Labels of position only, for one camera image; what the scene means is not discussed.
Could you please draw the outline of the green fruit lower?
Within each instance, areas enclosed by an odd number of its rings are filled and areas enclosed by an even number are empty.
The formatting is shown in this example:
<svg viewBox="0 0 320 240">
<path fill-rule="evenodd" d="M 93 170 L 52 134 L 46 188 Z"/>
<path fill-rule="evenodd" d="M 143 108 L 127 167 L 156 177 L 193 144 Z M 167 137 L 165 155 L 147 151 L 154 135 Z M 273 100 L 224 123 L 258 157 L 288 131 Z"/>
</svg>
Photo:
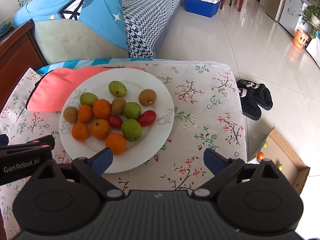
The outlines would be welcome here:
<svg viewBox="0 0 320 240">
<path fill-rule="evenodd" d="M 143 135 L 143 129 L 140 123 L 135 119 L 127 119 L 121 125 L 123 136 L 128 141 L 137 141 Z"/>
</svg>

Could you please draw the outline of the round green fruit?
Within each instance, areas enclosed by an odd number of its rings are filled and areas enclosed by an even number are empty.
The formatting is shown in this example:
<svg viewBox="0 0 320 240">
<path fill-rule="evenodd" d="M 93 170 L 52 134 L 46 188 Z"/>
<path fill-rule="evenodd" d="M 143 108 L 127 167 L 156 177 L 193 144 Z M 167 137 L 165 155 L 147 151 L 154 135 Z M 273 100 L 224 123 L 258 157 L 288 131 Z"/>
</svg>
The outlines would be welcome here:
<svg viewBox="0 0 320 240">
<path fill-rule="evenodd" d="M 94 103 L 98 101 L 98 97 L 90 92 L 84 92 L 80 95 L 80 105 L 87 105 L 93 107 Z"/>
</svg>

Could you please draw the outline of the blue plastic bin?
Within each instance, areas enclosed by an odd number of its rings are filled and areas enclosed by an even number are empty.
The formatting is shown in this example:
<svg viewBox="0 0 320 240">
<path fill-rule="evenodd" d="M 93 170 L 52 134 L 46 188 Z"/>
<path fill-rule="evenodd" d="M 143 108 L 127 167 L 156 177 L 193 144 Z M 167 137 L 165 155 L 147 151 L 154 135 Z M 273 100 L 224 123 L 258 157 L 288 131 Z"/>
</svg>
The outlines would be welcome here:
<svg viewBox="0 0 320 240">
<path fill-rule="evenodd" d="M 220 8 L 220 2 L 209 3 L 201 0 L 183 0 L 186 12 L 212 18 Z"/>
</svg>

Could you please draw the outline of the dark wooden side table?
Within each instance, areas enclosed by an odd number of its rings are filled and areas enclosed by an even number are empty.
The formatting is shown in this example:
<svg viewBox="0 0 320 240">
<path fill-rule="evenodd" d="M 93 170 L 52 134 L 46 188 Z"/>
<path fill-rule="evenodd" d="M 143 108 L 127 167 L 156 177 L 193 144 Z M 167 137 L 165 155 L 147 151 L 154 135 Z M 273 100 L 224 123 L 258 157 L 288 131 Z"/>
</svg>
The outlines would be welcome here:
<svg viewBox="0 0 320 240">
<path fill-rule="evenodd" d="M 47 65 L 35 41 L 34 28 L 34 22 L 29 20 L 1 37 L 1 108 L 4 108 L 12 91 L 29 68 L 38 70 Z"/>
</svg>

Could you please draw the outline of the red tomato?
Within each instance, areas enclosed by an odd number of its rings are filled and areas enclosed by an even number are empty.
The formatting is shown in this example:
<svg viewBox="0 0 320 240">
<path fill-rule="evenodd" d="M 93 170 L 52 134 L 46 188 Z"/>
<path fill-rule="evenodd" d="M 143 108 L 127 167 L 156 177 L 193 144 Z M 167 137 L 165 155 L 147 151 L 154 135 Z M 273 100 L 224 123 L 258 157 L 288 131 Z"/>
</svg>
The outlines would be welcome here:
<svg viewBox="0 0 320 240">
<path fill-rule="evenodd" d="M 112 128 L 121 129 L 121 126 L 123 124 L 123 120 L 121 119 L 121 117 L 119 117 L 115 114 L 111 114 L 108 116 L 107 120 Z"/>
<path fill-rule="evenodd" d="M 138 123 L 142 127 L 150 126 L 152 125 L 157 118 L 157 114 L 153 110 L 147 110 L 145 111 L 138 119 Z"/>
</svg>

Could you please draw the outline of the white round plate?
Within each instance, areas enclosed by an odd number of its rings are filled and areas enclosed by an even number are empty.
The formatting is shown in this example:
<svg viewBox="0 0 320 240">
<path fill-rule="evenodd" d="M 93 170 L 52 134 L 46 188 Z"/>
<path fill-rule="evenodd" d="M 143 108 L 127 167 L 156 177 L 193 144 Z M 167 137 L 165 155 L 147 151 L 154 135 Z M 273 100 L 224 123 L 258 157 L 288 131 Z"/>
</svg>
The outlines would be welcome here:
<svg viewBox="0 0 320 240">
<path fill-rule="evenodd" d="M 163 83 L 133 68 L 101 72 L 71 90 L 62 108 L 60 139 L 71 159 L 113 151 L 107 173 L 138 167 L 164 145 L 174 102 Z"/>
</svg>

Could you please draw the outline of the black slipper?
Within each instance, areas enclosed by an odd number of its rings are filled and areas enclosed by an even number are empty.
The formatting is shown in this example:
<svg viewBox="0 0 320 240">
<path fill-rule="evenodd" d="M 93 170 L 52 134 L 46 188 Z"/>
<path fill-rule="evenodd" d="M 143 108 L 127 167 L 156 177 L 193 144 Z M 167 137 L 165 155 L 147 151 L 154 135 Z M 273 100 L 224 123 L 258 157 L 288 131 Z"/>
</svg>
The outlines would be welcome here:
<svg viewBox="0 0 320 240">
<path fill-rule="evenodd" d="M 239 88 L 251 89 L 257 104 L 266 111 L 271 110 L 273 107 L 271 92 L 263 83 L 243 79 L 238 80 L 236 83 Z"/>
<path fill-rule="evenodd" d="M 238 88 L 238 92 L 243 115 L 251 120 L 258 121 L 261 117 L 261 109 L 254 98 L 253 90 Z"/>
</svg>

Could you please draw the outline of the brown kiwi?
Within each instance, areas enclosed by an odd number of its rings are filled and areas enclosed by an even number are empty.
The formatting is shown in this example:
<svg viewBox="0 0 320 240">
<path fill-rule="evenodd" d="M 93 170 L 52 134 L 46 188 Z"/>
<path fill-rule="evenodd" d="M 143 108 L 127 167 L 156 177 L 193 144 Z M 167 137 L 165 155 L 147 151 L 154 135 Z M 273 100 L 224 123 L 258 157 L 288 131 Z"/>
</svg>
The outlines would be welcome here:
<svg viewBox="0 0 320 240">
<path fill-rule="evenodd" d="M 63 111 L 63 118 L 69 124 L 74 124 L 78 120 L 78 109 L 72 106 L 66 107 Z"/>
<path fill-rule="evenodd" d="M 127 102 L 124 98 L 115 98 L 112 101 L 112 112 L 117 115 L 123 115 L 126 104 Z"/>
<path fill-rule="evenodd" d="M 138 100 L 143 106 L 151 106 L 155 103 L 157 99 L 157 94 L 152 89 L 145 89 L 140 92 Z"/>
</svg>

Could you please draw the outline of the red tomato right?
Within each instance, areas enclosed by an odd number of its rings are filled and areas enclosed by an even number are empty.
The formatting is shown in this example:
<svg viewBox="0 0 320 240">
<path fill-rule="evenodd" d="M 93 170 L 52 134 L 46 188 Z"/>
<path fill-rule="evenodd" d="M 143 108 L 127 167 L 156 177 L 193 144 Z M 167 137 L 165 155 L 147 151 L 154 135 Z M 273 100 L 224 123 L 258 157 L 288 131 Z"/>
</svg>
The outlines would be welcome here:
<svg viewBox="0 0 320 240">
<path fill-rule="evenodd" d="M 150 126 L 152 125 L 157 118 L 157 114 L 153 110 L 147 110 L 145 111 L 138 119 L 138 123 L 142 127 Z"/>
</svg>

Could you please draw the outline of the green fruit upper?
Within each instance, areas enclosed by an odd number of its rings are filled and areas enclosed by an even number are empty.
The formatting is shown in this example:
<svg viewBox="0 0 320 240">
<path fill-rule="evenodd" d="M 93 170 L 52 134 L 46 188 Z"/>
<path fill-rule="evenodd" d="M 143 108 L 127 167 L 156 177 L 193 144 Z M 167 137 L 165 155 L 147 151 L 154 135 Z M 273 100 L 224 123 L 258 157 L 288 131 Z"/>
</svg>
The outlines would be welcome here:
<svg viewBox="0 0 320 240">
<path fill-rule="evenodd" d="M 137 120 L 142 114 L 142 109 L 138 103 L 128 102 L 124 106 L 123 112 L 124 112 L 124 115 L 127 119 Z"/>
</svg>

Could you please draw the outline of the orange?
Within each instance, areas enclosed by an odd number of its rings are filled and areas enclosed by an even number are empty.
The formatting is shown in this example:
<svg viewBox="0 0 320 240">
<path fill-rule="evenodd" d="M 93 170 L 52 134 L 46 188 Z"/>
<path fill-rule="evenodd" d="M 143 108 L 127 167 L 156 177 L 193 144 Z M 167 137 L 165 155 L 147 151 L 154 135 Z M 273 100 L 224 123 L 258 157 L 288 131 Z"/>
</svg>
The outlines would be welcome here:
<svg viewBox="0 0 320 240">
<path fill-rule="evenodd" d="M 96 139 L 105 140 L 111 132 L 111 126 L 107 120 L 98 119 L 91 125 L 90 132 Z"/>
<path fill-rule="evenodd" d="M 105 99 L 98 99 L 94 104 L 93 104 L 93 115 L 97 119 L 107 119 L 107 117 L 111 114 L 112 109 L 111 109 L 111 104 L 109 101 Z"/>
<path fill-rule="evenodd" d="M 261 162 L 264 159 L 265 155 L 263 152 L 258 152 L 257 153 L 257 161 Z"/>
<path fill-rule="evenodd" d="M 127 143 L 122 134 L 110 133 L 105 139 L 105 146 L 110 148 L 114 155 L 120 155 L 125 152 Z"/>
<path fill-rule="evenodd" d="M 78 109 L 77 119 L 79 122 L 88 124 L 92 121 L 93 111 L 89 105 L 81 105 Z"/>
<path fill-rule="evenodd" d="M 83 122 L 77 122 L 71 130 L 71 135 L 76 141 L 85 141 L 89 138 L 88 126 Z"/>
</svg>

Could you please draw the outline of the black slipper far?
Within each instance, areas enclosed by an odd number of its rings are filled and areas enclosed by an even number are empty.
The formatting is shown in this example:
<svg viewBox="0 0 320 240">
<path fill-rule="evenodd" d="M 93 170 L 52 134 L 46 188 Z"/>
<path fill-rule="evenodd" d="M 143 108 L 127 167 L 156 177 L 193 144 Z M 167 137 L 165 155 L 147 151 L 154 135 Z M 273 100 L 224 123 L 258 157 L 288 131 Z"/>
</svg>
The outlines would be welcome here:
<svg viewBox="0 0 320 240">
<path fill-rule="evenodd" d="M 263 83 L 243 79 L 238 80 L 236 83 L 239 88 L 251 89 L 257 104 L 266 111 L 271 110 L 273 107 L 271 92 Z"/>
</svg>

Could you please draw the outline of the coral pink towel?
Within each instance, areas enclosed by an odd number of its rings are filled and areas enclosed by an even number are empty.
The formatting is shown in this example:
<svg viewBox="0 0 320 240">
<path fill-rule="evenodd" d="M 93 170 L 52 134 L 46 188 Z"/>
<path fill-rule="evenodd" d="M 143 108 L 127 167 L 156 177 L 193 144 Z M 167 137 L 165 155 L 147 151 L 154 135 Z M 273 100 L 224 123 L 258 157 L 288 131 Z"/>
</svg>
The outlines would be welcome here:
<svg viewBox="0 0 320 240">
<path fill-rule="evenodd" d="M 90 77 L 112 67 L 57 68 L 45 74 L 31 92 L 25 108 L 31 112 L 61 111 L 72 92 Z"/>
</svg>

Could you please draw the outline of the cardboard box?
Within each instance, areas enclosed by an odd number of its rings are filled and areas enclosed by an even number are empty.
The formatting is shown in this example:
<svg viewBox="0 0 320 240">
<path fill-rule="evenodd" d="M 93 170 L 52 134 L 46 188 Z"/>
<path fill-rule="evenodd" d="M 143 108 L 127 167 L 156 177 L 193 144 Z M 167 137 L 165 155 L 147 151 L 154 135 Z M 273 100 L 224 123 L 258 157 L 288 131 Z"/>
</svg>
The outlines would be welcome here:
<svg viewBox="0 0 320 240">
<path fill-rule="evenodd" d="M 300 195 L 308 178 L 310 167 L 304 164 L 290 143 L 276 130 L 271 129 L 268 135 L 248 160 L 249 164 L 259 164 L 258 156 L 264 154 L 271 159 Z"/>
</svg>

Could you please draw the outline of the oblong green fruit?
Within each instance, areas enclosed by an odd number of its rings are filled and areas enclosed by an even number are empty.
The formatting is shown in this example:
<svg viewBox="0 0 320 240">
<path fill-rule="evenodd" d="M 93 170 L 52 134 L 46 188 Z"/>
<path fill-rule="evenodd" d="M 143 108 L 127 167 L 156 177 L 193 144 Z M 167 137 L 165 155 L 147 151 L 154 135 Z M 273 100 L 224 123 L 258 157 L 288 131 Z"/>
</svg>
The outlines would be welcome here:
<svg viewBox="0 0 320 240">
<path fill-rule="evenodd" d="M 127 95 L 127 88 L 120 81 L 111 81 L 108 84 L 108 90 L 113 96 L 117 98 L 123 98 Z"/>
</svg>

